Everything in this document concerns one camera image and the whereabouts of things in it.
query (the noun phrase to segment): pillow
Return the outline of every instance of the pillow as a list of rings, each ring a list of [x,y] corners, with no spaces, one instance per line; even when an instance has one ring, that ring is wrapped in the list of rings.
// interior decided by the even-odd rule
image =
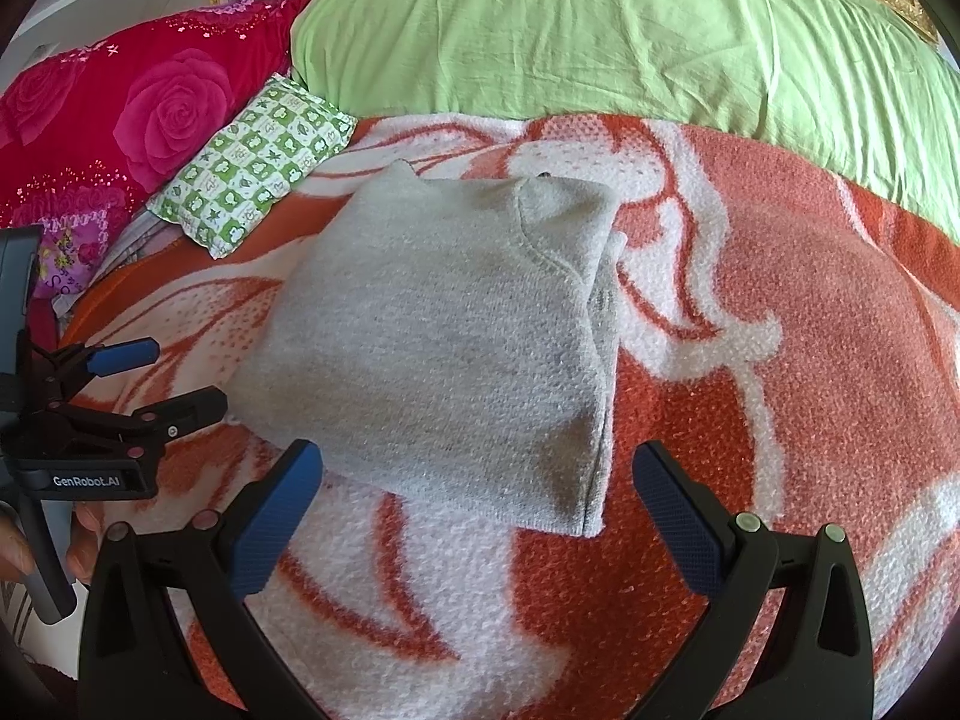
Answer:
[[[13,81],[0,98],[0,226],[43,224],[38,298],[83,290],[147,198],[286,71],[307,1],[140,23]]]
[[[214,259],[226,257],[291,186],[347,146],[356,123],[273,76],[147,207],[181,225]]]
[[[626,113],[755,138],[960,242],[960,76],[876,0],[313,0],[293,61],[362,118]]]

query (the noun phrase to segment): light green sheet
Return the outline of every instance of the light green sheet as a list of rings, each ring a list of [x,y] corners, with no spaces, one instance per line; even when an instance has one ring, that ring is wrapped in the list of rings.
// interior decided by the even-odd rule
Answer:
[[[310,91],[358,117],[622,112],[789,148],[960,242],[960,76],[874,0],[314,0]]]

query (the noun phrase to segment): small checkered cushion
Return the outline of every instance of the small checkered cushion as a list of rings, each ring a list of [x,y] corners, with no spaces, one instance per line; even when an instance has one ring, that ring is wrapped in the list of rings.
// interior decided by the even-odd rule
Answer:
[[[214,259],[234,251],[272,204],[342,151],[356,119],[276,74],[147,207]]]

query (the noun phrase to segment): gray garment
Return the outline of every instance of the gray garment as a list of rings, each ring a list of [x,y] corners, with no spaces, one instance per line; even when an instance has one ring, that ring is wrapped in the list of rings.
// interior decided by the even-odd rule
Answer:
[[[277,446],[406,498],[573,536],[603,527],[619,306],[618,200],[566,178],[354,194],[227,387]]]

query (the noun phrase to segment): silver rivet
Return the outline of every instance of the silver rivet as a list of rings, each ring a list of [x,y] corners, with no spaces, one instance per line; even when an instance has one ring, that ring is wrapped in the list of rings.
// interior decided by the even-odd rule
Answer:
[[[836,541],[838,544],[842,544],[844,539],[847,537],[847,534],[844,533],[843,528],[841,528],[839,525],[834,525],[833,523],[830,523],[826,528],[824,528],[824,533],[827,535],[827,538],[829,538],[831,541]]]
[[[130,525],[126,522],[114,522],[107,528],[107,539],[110,541],[123,541],[130,532]]]
[[[197,512],[193,515],[190,523],[198,531],[208,531],[220,521],[220,515],[213,509],[204,509],[203,512]]]
[[[762,524],[753,512],[741,512],[736,516],[736,527],[747,533],[756,533]]]

